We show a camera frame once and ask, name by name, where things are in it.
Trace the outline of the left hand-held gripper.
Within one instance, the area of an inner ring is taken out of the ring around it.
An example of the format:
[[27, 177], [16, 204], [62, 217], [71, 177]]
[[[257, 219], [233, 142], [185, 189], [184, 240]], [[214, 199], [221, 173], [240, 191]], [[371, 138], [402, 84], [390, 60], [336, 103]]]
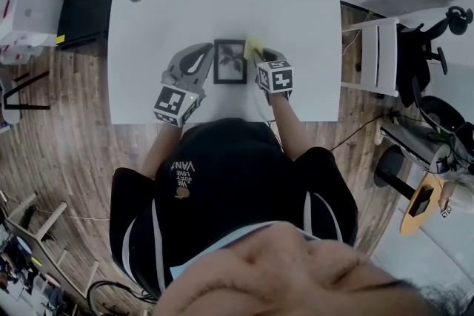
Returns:
[[183, 127], [206, 97], [204, 82], [214, 59], [212, 43], [193, 44], [178, 51], [167, 71], [174, 76], [188, 75], [189, 80], [162, 79], [161, 92], [153, 111], [158, 120]]

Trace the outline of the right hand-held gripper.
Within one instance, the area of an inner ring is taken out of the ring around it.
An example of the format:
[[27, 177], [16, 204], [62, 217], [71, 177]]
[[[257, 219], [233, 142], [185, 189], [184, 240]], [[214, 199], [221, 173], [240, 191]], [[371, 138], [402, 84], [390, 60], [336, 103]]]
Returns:
[[283, 53], [264, 48], [253, 49], [251, 58], [256, 66], [256, 83], [264, 91], [270, 106], [270, 95], [281, 93], [287, 100], [293, 91], [293, 67]]

